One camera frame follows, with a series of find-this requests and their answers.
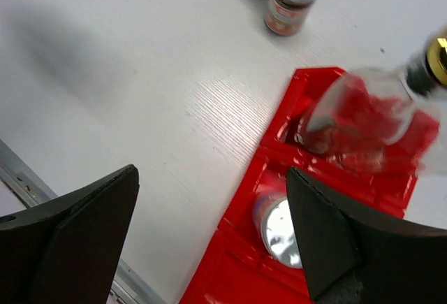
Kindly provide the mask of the blue-label spice shaker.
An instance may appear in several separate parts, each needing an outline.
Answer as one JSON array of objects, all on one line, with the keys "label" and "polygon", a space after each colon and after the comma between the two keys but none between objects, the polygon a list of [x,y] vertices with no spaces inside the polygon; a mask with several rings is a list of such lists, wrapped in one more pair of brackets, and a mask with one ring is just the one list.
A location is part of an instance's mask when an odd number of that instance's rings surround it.
[{"label": "blue-label spice shaker", "polygon": [[286,194],[272,190],[258,194],[252,219],[269,255],[286,267],[302,269]]}]

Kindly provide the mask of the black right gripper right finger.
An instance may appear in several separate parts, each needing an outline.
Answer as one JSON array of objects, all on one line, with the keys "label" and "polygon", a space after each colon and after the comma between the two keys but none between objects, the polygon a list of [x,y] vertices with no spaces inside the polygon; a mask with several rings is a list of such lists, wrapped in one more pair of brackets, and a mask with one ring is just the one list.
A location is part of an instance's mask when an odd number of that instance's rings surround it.
[{"label": "black right gripper right finger", "polygon": [[296,167],[286,193],[312,301],[446,302],[446,230],[375,210]]}]

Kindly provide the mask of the dark-sauce glass bottle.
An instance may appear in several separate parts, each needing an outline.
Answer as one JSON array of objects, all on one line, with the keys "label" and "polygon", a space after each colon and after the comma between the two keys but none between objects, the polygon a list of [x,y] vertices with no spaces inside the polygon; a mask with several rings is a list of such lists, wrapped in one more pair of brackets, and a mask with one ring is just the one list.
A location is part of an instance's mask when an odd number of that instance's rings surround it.
[{"label": "dark-sauce glass bottle", "polygon": [[416,111],[446,99],[446,30],[394,69],[338,77],[298,120],[293,140],[314,154],[356,153],[395,144]]}]

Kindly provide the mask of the clear glass bottle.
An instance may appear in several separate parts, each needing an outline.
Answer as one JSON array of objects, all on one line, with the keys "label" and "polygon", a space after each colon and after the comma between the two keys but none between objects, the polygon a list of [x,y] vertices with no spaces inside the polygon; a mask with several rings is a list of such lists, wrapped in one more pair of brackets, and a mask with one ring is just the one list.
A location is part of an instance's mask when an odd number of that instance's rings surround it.
[{"label": "clear glass bottle", "polygon": [[359,175],[446,173],[446,123],[440,116],[414,111],[399,140],[386,144],[347,125],[332,133],[329,160]]}]

